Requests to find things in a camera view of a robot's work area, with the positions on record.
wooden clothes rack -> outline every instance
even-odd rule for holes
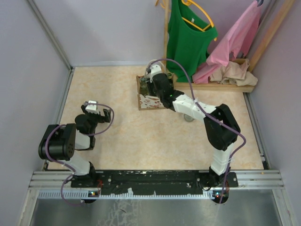
[[[165,23],[164,23],[164,54],[163,58],[167,56],[167,43],[168,43],[168,13],[169,13],[169,0],[165,1]],[[255,53],[252,55],[250,59],[250,66],[248,71],[252,71],[256,64],[258,63],[260,57],[263,55],[264,51],[266,50],[267,46],[269,45],[270,41],[272,40],[273,36],[275,35],[276,31],[282,24],[284,18],[286,17],[287,13],[293,6],[295,0],[285,0],[282,4],[280,10],[274,17],[273,21],[271,22],[269,28],[265,32],[262,41],[260,42],[259,46],[256,48]],[[176,82],[174,81],[175,88],[181,89],[189,89],[188,83],[183,82]],[[253,91],[254,86],[237,86],[232,84],[218,84],[218,83],[209,83],[209,84],[193,84],[193,88],[196,90],[214,90],[214,91],[235,91],[235,92],[246,92],[250,93]]]

folded cloth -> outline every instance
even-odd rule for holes
[[[210,81],[218,81],[221,84],[236,84],[237,86],[255,86],[258,79],[250,72],[247,72],[249,65],[248,59],[242,65],[229,62],[226,67],[222,66],[212,73]]]

pink shirt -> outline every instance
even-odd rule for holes
[[[257,4],[256,0],[252,2],[213,50],[206,62],[198,67],[197,72],[192,76],[194,83],[208,83],[208,78],[214,71],[222,65],[228,65],[231,52],[234,58],[240,51],[244,55],[248,53],[256,35],[261,15],[261,9],[257,7]]]

yellow hanger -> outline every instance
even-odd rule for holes
[[[163,4],[160,3],[160,6],[161,6],[162,8],[165,8],[165,0],[162,0],[162,2],[163,2]],[[190,6],[191,4],[194,4],[196,7],[198,7],[198,8],[205,14],[205,16],[208,18],[210,24],[208,24],[204,29],[202,29],[202,28],[200,28],[199,26],[197,26],[197,25],[195,25],[194,23],[192,23],[192,22],[190,22],[189,20],[187,20],[186,18],[182,17],[182,19],[183,19],[185,22],[189,23],[190,25],[194,26],[195,28],[199,29],[199,30],[202,31],[202,32],[205,32],[205,30],[206,30],[208,27],[210,27],[210,26],[211,26],[211,27],[214,27],[214,24],[213,24],[212,19],[211,19],[210,16],[203,10],[203,8],[202,8],[201,6],[199,6],[199,5],[198,5],[197,3],[195,3],[193,0],[187,0],[186,2],[185,2],[184,0],[182,0],[182,3],[183,3],[185,6]]]

black mounting plate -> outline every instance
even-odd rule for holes
[[[203,194],[202,183],[206,170],[102,170],[96,171],[93,185],[71,183],[71,187],[94,187],[102,181],[102,195],[124,194],[131,188],[134,195],[187,195]],[[235,172],[227,176],[229,187],[238,187]]]

